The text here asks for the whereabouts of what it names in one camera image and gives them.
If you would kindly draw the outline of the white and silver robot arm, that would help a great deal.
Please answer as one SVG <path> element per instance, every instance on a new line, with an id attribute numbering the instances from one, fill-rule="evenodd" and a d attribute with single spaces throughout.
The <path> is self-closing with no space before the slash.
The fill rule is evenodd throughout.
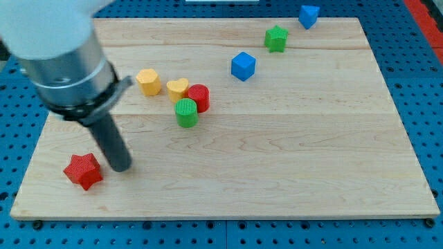
<path id="1" fill-rule="evenodd" d="M 119 80 L 93 16 L 112 0 L 1 0 L 1 38 L 44 105 L 88 127 L 109 114 L 130 77 Z"/>

